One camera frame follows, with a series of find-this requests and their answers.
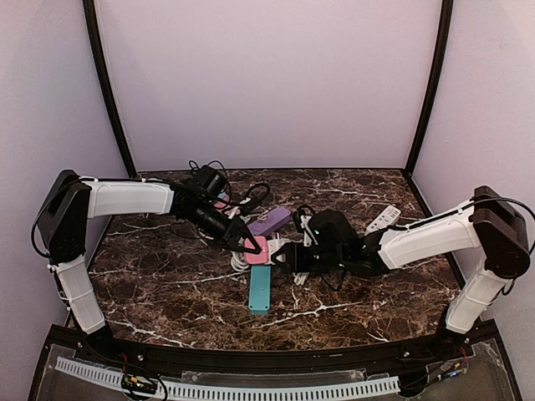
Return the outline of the white cube socket adapter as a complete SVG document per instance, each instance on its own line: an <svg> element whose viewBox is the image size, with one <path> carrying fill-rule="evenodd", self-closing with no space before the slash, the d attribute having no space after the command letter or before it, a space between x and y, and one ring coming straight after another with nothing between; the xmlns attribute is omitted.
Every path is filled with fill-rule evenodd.
<svg viewBox="0 0 535 401"><path fill-rule="evenodd" d="M286 243L288 243L288 239L284 238L267 240L267 263L269 265L275 265L275 262L272 260L273 255L277 253Z"/></svg>

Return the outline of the pink plug adapter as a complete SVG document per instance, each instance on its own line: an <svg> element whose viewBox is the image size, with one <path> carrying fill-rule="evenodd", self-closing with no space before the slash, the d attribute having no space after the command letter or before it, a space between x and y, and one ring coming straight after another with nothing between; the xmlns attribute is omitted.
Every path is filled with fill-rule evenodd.
<svg viewBox="0 0 535 401"><path fill-rule="evenodd" d="M247 264L253 266L268 264L268 240L265 236L254 236L254 242L246 239L244 246L249 250L245 253Z"/></svg>

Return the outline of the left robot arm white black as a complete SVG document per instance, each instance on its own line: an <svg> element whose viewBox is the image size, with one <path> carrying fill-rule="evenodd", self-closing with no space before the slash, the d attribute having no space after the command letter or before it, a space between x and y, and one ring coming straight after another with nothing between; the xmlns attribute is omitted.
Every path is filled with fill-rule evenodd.
<svg viewBox="0 0 535 401"><path fill-rule="evenodd" d="M227 178L208 165L182 181L97 178L60 171L35 217L31 242L47 261L77 328L93 335L107 327L89 266L116 216L174 216L191 223L222 249L260 254L262 248L243 219L217 209L219 204L236 211L256 205L252 197L244 202L220 198L227 184Z"/></svg>

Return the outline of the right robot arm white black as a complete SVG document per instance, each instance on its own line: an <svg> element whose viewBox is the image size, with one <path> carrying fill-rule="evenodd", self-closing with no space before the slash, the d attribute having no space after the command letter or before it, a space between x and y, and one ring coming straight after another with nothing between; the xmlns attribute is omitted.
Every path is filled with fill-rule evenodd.
<svg viewBox="0 0 535 401"><path fill-rule="evenodd" d="M303 234L310 244L289 241L271 262L291 272L324 273L339 269L356 277L383 276L413 262L474 249L481 254L475 271L444 312L447 332L466 334L499 293L513 288L531 265L534 243L523 213L533 210L488 186L438 215L408 225L389 224L359 236L345 214L327 209L310 217Z"/></svg>

